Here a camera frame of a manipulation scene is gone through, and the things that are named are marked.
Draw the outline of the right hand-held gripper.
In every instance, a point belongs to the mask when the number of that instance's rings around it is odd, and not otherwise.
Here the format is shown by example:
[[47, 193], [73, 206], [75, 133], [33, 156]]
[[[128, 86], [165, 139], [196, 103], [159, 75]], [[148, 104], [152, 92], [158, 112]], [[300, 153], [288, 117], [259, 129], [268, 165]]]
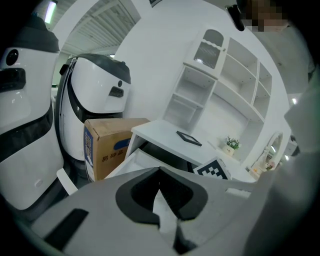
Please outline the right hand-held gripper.
[[210, 161], [196, 167], [193, 172], [197, 175], [215, 178], [219, 180], [231, 180], [231, 174], [225, 163], [219, 157], [215, 157]]

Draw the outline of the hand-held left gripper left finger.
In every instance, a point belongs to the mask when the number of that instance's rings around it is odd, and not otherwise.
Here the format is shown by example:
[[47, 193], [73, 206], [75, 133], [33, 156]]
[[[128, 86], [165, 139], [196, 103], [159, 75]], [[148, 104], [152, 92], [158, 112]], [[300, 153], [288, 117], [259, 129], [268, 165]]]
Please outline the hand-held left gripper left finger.
[[159, 168], [87, 184], [46, 210], [31, 230], [67, 256], [176, 256], [153, 212]]

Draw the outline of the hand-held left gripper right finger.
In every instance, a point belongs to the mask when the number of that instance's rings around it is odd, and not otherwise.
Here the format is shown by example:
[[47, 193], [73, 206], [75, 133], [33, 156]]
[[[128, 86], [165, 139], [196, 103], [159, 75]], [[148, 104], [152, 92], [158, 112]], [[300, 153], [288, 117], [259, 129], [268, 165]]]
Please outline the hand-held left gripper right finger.
[[196, 249], [224, 228], [250, 197], [255, 184], [158, 170], [159, 190], [177, 217], [173, 249]]

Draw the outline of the small potted plant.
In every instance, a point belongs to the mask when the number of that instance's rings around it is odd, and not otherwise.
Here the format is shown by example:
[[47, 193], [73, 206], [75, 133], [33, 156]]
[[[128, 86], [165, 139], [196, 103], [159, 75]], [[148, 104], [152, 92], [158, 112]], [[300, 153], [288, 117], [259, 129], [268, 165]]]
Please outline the small potted plant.
[[228, 156], [232, 157], [236, 150], [238, 150], [242, 145], [237, 138], [232, 138], [228, 136], [225, 139], [225, 144], [222, 148], [222, 151]]

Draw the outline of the white vanity table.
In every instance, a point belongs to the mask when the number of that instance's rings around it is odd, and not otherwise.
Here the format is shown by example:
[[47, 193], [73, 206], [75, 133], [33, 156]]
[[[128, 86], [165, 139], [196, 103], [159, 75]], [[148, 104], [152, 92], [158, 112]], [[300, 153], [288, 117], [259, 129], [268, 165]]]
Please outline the white vanity table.
[[253, 167], [247, 167], [248, 173], [257, 181], [260, 176], [269, 171], [273, 171], [276, 165], [273, 161], [255, 163]]

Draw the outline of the brown cardboard box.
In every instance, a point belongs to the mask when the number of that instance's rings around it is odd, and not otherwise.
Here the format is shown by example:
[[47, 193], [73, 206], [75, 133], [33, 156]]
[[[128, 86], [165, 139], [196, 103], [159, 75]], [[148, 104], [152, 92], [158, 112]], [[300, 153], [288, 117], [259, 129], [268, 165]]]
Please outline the brown cardboard box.
[[132, 128], [148, 122], [146, 118], [88, 119], [84, 122], [84, 163], [93, 182], [103, 180], [125, 160]]

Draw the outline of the white desk cabinet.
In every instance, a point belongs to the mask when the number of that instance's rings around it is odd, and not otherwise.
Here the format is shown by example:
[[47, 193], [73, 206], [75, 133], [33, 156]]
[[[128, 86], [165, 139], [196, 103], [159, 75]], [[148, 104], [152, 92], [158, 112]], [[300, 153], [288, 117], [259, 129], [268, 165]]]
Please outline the white desk cabinet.
[[214, 149], [205, 139], [194, 135], [202, 146], [197, 146], [184, 141], [177, 131], [180, 129], [165, 120], [154, 120], [131, 129], [132, 136], [127, 148], [125, 158], [128, 158], [144, 142], [150, 142], [157, 147], [183, 159], [196, 166], [217, 157], [221, 159], [232, 179], [254, 183], [254, 178], [232, 157], [226, 155], [218, 149]]

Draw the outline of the arched white mirror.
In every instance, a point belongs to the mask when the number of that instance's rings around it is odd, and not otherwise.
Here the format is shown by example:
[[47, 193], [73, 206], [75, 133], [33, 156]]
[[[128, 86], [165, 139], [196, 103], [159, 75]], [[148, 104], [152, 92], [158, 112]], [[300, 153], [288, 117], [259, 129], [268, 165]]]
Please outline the arched white mirror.
[[277, 131], [273, 134], [264, 148], [259, 160], [259, 167], [262, 168], [264, 172], [274, 170], [278, 165], [279, 161], [277, 160], [277, 157], [281, 155], [280, 147], [282, 141], [283, 133]]

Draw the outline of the white shelf cabinet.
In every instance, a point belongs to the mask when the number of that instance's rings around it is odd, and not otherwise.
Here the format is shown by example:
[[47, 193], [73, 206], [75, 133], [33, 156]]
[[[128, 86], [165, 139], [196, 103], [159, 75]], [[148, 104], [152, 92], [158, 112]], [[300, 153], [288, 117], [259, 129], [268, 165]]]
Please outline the white shelf cabinet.
[[272, 76], [254, 54], [204, 26], [186, 52], [162, 118], [219, 150], [227, 138], [237, 139], [233, 158], [243, 163], [263, 129], [271, 88]]

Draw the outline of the white robot with black lid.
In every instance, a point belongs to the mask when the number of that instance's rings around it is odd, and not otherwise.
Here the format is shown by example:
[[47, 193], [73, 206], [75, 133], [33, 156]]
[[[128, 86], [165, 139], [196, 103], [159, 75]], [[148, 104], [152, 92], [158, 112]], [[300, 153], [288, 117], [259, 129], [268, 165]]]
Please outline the white robot with black lid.
[[0, 195], [33, 206], [64, 165], [52, 105], [59, 41], [32, 15], [0, 60]]
[[55, 104], [55, 130], [64, 154], [85, 161], [83, 131], [90, 119], [121, 118], [131, 88], [124, 61], [94, 53], [69, 58], [60, 68]]

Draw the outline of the ceiling light tube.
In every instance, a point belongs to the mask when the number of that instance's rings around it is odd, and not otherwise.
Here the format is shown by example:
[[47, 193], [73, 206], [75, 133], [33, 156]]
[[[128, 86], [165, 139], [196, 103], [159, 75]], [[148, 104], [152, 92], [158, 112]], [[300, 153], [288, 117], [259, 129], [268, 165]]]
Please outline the ceiling light tube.
[[57, 6], [57, 2], [50, 0], [46, 9], [46, 13], [45, 13], [45, 17], [44, 17], [44, 22], [47, 24], [51, 23], [52, 17], [53, 17], [53, 13], [56, 9]]

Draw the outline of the black picture frame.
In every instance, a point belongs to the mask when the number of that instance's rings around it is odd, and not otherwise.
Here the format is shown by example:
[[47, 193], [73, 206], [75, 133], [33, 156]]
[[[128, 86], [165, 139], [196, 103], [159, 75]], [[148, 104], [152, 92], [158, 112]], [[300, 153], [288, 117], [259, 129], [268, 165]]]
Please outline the black picture frame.
[[196, 145], [196, 146], [199, 146], [199, 147], [202, 146], [202, 144], [201, 144], [198, 140], [196, 140], [194, 137], [192, 137], [192, 136], [190, 136], [190, 135], [188, 135], [188, 134], [186, 134], [186, 133], [183, 133], [183, 132], [181, 132], [181, 131], [177, 131], [176, 134], [177, 134], [183, 141], [185, 141], [185, 142], [187, 142], [187, 143], [190, 143], [190, 144], [193, 144], [193, 145]]

